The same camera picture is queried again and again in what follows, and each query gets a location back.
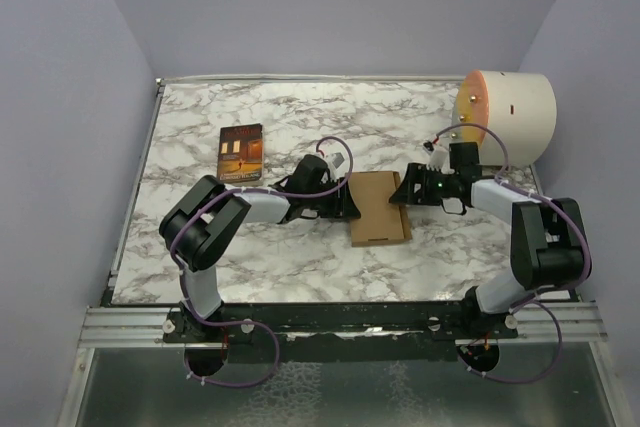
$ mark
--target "cardboard box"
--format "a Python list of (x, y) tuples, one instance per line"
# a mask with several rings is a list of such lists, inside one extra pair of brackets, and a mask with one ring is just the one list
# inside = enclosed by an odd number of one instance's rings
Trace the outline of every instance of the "cardboard box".
[(398, 172), (354, 172), (349, 190), (362, 217), (351, 221), (351, 245), (392, 245), (411, 239), (407, 209), (389, 203), (402, 180)]

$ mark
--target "marble tabletop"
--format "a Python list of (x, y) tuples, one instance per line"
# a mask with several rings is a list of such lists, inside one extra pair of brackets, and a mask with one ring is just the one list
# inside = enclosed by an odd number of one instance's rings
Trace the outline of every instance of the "marble tabletop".
[[(130, 219), (112, 302), (176, 303), (178, 270), (158, 234), (164, 215), (216, 172), (221, 127), (262, 123), (264, 185), (293, 172), (315, 142), (336, 135), (355, 171), (427, 162), (422, 142), (449, 125), (457, 83), (197, 83), (167, 85)], [(327, 151), (338, 151), (328, 146)], [(339, 171), (343, 173), (346, 165)], [(535, 188), (531, 169), (513, 182)], [(508, 267), (508, 226), (470, 209), (408, 209), (413, 240), (351, 247), (341, 221), (242, 226), (217, 264), (227, 302), (449, 300)]]

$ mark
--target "purple cable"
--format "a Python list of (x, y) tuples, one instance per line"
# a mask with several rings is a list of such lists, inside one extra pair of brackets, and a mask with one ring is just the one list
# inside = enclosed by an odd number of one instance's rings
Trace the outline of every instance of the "purple cable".
[(547, 199), (546, 197), (544, 197), (542, 195), (539, 195), (539, 194), (536, 194), (536, 193), (532, 193), (532, 192), (527, 192), (527, 191), (525, 191), (523, 189), (520, 189), (520, 188), (518, 188), (518, 187), (516, 187), (514, 185), (511, 185), (511, 184), (508, 184), (506, 182), (506, 180), (502, 177), (502, 175), (509, 168), (509, 154), (507, 152), (507, 146), (504, 145), (504, 142), (502, 141), (502, 139), (500, 139), (500, 137), (498, 137), (496, 135), (496, 133), (493, 132), (491, 129), (485, 127), (484, 125), (475, 124), (473, 122), (468, 122), (468, 123), (465, 122), (463, 124), (456, 124), (456, 125), (449, 126), (446, 129), (442, 129), (440, 132), (438, 132), (436, 134), (436, 137), (440, 137), (442, 134), (444, 134), (446, 132), (449, 132), (450, 130), (457, 129), (459, 127), (475, 127), (477, 129), (485, 131), (491, 137), (493, 137), (496, 140), (496, 142), (498, 143), (498, 145), (500, 146), (500, 148), (502, 149), (502, 154), (504, 155), (504, 162), (502, 164), (502, 167), (498, 171), (498, 173), (494, 176), (494, 180), (498, 184), (500, 184), (501, 186), (503, 186), (504, 188), (506, 188), (508, 190), (511, 190), (512, 192), (516, 192), (517, 194), (525, 195), (527, 197), (531, 197), (533, 199), (539, 200), (540, 202), (542, 202), (542, 203), (548, 205), (549, 207), (551, 207), (551, 209), (553, 209), (553, 211), (556, 214), (558, 214), (558, 216), (567, 223), (567, 225), (571, 228), (571, 230), (573, 230), (575, 232), (576, 236), (578, 237), (578, 241), (580, 242), (580, 247), (582, 248), (582, 254), (583, 254), (583, 257), (584, 257), (584, 266), (582, 267), (582, 273), (580, 274), (580, 277), (578, 278), (577, 281), (572, 282), (570, 284), (567, 284), (567, 285), (565, 285), (563, 287), (560, 287), (560, 288), (557, 288), (557, 289), (556, 288), (540, 289), (540, 290), (538, 290), (536, 292), (536, 294), (532, 294), (530, 297), (527, 297), (527, 298), (525, 298), (525, 299), (523, 299), (523, 300), (521, 300), (519, 302), (516, 302), (513, 305), (511, 305), (512, 312), (516, 313), (527, 304), (535, 304), (538, 307), (540, 307), (541, 309), (543, 309), (545, 312), (547, 312), (547, 314), (549, 314), (549, 316), (551, 316), (551, 319), (553, 320), (553, 323), (554, 323), (554, 325), (556, 327), (556, 331), (558, 332), (558, 347), (556, 348), (556, 352), (555, 352), (555, 354), (553, 356), (553, 360), (551, 361), (551, 364), (549, 364), (549, 366), (544, 371), (542, 371), (538, 375), (535, 375), (534, 377), (531, 377), (529, 379), (506, 379), (506, 378), (503, 378), (503, 377), (497, 377), (497, 376), (489, 375), (486, 372), (480, 372), (480, 371), (475, 370), (475, 369), (473, 369), (471, 367), (468, 367), (468, 370), (470, 372), (472, 372), (472, 373), (474, 373), (476, 375), (479, 375), (483, 379), (492, 380), (494, 382), (499, 382), (499, 383), (503, 383), (503, 384), (531, 384), (533, 382), (537, 382), (538, 380), (541, 380), (541, 379), (544, 379), (545, 377), (547, 377), (553, 371), (553, 369), (556, 367), (556, 365), (558, 364), (558, 361), (560, 359), (560, 354), (562, 353), (562, 331), (560, 329), (560, 323), (558, 322), (558, 319), (556, 318), (556, 316), (553, 315), (553, 312), (551, 312), (551, 310), (549, 310), (549, 308), (547, 308), (542, 303), (540, 303), (537, 300), (535, 300), (536, 295), (544, 294), (546, 292), (553, 292), (553, 291), (556, 291), (556, 290), (575, 289), (577, 286), (579, 286), (582, 282), (585, 281), (585, 279), (589, 275), (589, 270), (591, 269), (591, 252), (589, 251), (589, 246), (587, 245), (587, 240), (585, 239), (584, 235), (582, 234), (582, 232), (580, 231), (578, 226), (556, 204), (554, 204), (553, 202), (551, 202), (549, 199)]
[(338, 190), (340, 190), (343, 186), (345, 186), (347, 184), (347, 182), (349, 181), (349, 178), (351, 177), (351, 173), (353, 172), (353, 154), (351, 152), (351, 149), (349, 149), (349, 146), (346, 144), (346, 142), (344, 142), (342, 139), (339, 139), (338, 137), (335, 137), (333, 135), (329, 135), (327, 137), (323, 137), (322, 139), (320, 139), (318, 141), (318, 143), (316, 144), (316, 152), (318, 152), (320, 150), (320, 145), (322, 145), (322, 143), (326, 142), (327, 140), (335, 140), (335, 141), (339, 142), (340, 144), (342, 144), (342, 146), (347, 151), (347, 155), (349, 156), (349, 170), (347, 171), (346, 175), (344, 176), (344, 179), (342, 180), (342, 182), (340, 182), (335, 187), (332, 187), (331, 189), (326, 190), (324, 192), (318, 192), (317, 194), (291, 194), (291, 193), (287, 193), (287, 192), (278, 192), (276, 190), (270, 190), (270, 189), (265, 189), (265, 188), (260, 188), (260, 187), (229, 189), (229, 190), (224, 191), (220, 195), (214, 197), (209, 202), (207, 202), (201, 209), (199, 209), (196, 212), (196, 214), (193, 217), (191, 217), (187, 221), (187, 223), (178, 231), (178, 233), (176, 234), (175, 238), (173, 239), (173, 242), (171, 243), (171, 246), (169, 248), (169, 253), (170, 253), (171, 258), (173, 259), (173, 261), (176, 263), (176, 265), (180, 269), (180, 290), (182, 291), (182, 295), (183, 295), (183, 297), (185, 299), (184, 300), (185, 305), (186, 305), (187, 309), (189, 309), (189, 311), (191, 312), (193, 317), (199, 323), (201, 323), (203, 325), (206, 325), (206, 326), (209, 326), (209, 327), (232, 327), (232, 326), (236, 326), (236, 325), (254, 325), (256, 327), (260, 327), (261, 329), (265, 330), (269, 334), (269, 336), (273, 340), (273, 345), (275, 346), (275, 355), (274, 355), (273, 364), (269, 368), (269, 371), (264, 376), (260, 377), (257, 380), (250, 381), (250, 382), (238, 382), (238, 383), (235, 383), (235, 382), (223, 382), (223, 381), (220, 381), (220, 380), (210, 379), (208, 377), (200, 377), (200, 376), (195, 375), (191, 371), (191, 367), (189, 366), (189, 362), (185, 361), (185, 367), (189, 370), (190, 376), (194, 377), (196, 380), (199, 380), (201, 382), (205, 382), (207, 384), (218, 385), (218, 386), (221, 386), (221, 387), (230, 387), (230, 388), (235, 388), (235, 389), (242, 389), (242, 388), (246, 388), (246, 387), (254, 387), (254, 386), (258, 385), (258, 384), (261, 384), (265, 380), (269, 379), (278, 370), (278, 364), (280, 362), (280, 345), (278, 343), (278, 338), (276, 337), (275, 332), (273, 332), (273, 330), (271, 330), (271, 328), (269, 328), (269, 326), (267, 326), (266, 324), (263, 324), (261, 322), (256, 322), (254, 320), (234, 320), (234, 321), (227, 321), (227, 322), (210, 322), (207, 319), (203, 318), (200, 314), (198, 314), (196, 312), (196, 309), (193, 306), (193, 302), (191, 302), (191, 299), (189, 298), (189, 292), (187, 291), (187, 284), (186, 284), (185, 276), (183, 275), (184, 270), (187, 268), (187, 266), (182, 261), (182, 259), (180, 259), (180, 257), (178, 257), (178, 255), (176, 253), (176, 251), (178, 249), (178, 244), (182, 240), (182, 237), (184, 237), (185, 232), (189, 228), (191, 228), (191, 226), (193, 224), (195, 224), (198, 221), (198, 219), (200, 217), (202, 217), (202, 215), (207, 213), (211, 209), (211, 207), (213, 207), (216, 203), (220, 202), (225, 197), (228, 197), (229, 195), (232, 195), (234, 193), (240, 193), (240, 192), (243, 192), (243, 193), (258, 193), (258, 194), (276, 195), (278, 197), (288, 197), (288, 198), (294, 198), (294, 199), (316, 199), (316, 198), (324, 197), (325, 195), (329, 195), (329, 194), (332, 194), (332, 193), (337, 192)]

